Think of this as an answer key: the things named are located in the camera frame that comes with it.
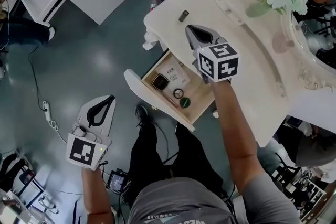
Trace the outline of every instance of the wooden drawer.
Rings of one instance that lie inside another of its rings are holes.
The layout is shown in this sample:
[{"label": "wooden drawer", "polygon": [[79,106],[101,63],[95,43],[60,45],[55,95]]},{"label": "wooden drawer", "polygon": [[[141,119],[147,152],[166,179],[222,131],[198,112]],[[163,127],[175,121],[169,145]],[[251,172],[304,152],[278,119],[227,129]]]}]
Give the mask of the wooden drawer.
[{"label": "wooden drawer", "polygon": [[[162,66],[172,57],[177,59],[169,50],[167,50],[142,78],[137,76],[130,69],[125,71],[124,76],[131,90],[137,96],[150,105],[167,113],[185,125],[189,130],[193,131],[195,129],[193,123],[214,101],[214,96],[210,86],[205,84],[203,79],[198,74],[190,70],[185,65],[182,65],[182,68],[190,78],[190,82],[183,88],[184,97],[188,97],[191,101],[191,104],[188,108],[181,108],[179,105],[180,100],[175,98],[169,89],[165,89],[163,91],[164,94],[157,90],[152,85],[152,81],[159,74],[158,70],[160,70],[160,68],[162,68]],[[178,107],[175,107],[168,100],[168,97],[178,104]]]}]

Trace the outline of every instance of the black cable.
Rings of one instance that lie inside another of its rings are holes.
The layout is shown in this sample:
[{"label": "black cable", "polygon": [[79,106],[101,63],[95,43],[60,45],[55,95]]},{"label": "black cable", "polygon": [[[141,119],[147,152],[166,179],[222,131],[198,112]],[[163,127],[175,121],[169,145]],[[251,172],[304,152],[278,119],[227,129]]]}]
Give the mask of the black cable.
[{"label": "black cable", "polygon": [[233,193],[235,192],[235,189],[236,189],[236,183],[234,183],[234,185],[233,185],[233,190],[232,190],[231,195],[230,195],[230,197],[228,198],[228,200],[231,199]]},{"label": "black cable", "polygon": [[46,109],[43,109],[43,108],[40,106],[39,88],[38,88],[38,84],[37,84],[37,80],[36,80],[35,70],[34,70],[33,64],[31,63],[31,60],[30,60],[30,55],[33,54],[37,49],[38,49],[38,46],[36,46],[36,48],[35,48],[34,50],[32,50],[32,51],[28,54],[28,61],[29,61],[29,63],[30,63],[30,66],[31,66],[31,69],[32,69],[32,71],[33,71],[33,75],[34,75],[35,86],[36,86],[36,92],[37,92],[37,104],[38,104],[38,107],[39,107],[42,111],[47,111]]},{"label": "black cable", "polygon": [[173,156],[171,156],[170,158],[168,158],[168,159],[166,159],[162,164],[166,164],[167,162],[169,162],[172,158],[174,158],[177,154],[179,153],[179,151],[178,152],[176,152]]},{"label": "black cable", "polygon": [[102,163],[100,163],[98,166],[103,166],[103,173],[101,174],[101,176],[103,177],[103,180],[104,180],[104,173],[105,173],[105,164],[109,164],[108,161],[104,161]]}]

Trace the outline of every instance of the small bottle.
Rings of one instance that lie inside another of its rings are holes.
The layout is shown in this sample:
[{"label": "small bottle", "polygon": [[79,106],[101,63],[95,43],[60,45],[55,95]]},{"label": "small bottle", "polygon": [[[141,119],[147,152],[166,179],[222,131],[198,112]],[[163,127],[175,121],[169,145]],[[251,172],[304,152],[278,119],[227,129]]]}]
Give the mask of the small bottle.
[{"label": "small bottle", "polygon": [[151,4],[151,11],[154,10],[158,6],[158,0],[153,0]]}]

